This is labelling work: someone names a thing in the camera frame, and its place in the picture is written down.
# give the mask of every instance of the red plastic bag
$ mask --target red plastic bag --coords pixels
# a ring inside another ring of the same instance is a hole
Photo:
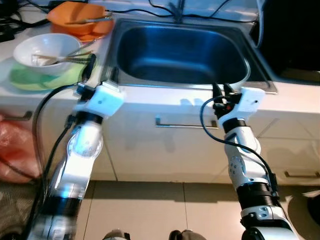
[[[39,175],[32,133],[0,116],[0,180],[27,183]]]

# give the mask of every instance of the kitchen sink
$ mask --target kitchen sink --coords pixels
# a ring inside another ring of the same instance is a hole
[[[276,89],[238,28],[120,19],[102,81],[212,89],[212,84]]]

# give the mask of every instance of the kitchen counter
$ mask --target kitchen counter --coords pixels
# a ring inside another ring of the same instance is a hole
[[[141,18],[138,14],[119,14],[117,17],[118,16],[124,16],[126,18],[132,18],[134,16],[134,18]],[[156,17],[153,17],[153,19],[156,21],[159,20],[159,18]],[[26,29],[17,34],[14,40],[0,43],[0,105],[36,105],[48,93],[48,91],[38,92],[19,90],[11,85],[9,76],[12,66],[15,64],[15,60],[12,57],[15,47],[27,38],[49,32],[50,24],[47,24],[41,27]],[[88,48],[97,53],[98,59],[98,65],[88,82],[91,86],[95,86],[99,82],[110,40],[111,35],[108,35]],[[267,71],[272,76],[278,94],[267,94],[259,107],[260,112],[266,112],[267,114],[269,111],[289,114],[308,113],[316,114],[320,117],[320,86],[281,82],[270,72],[270,69],[267,69]],[[183,102],[188,101],[191,105],[200,106],[212,96],[210,90],[138,86],[120,86],[120,89],[125,92],[125,101],[127,103],[137,104],[179,106],[183,100]],[[55,98],[72,101],[76,99],[71,90],[64,91],[55,96]]]

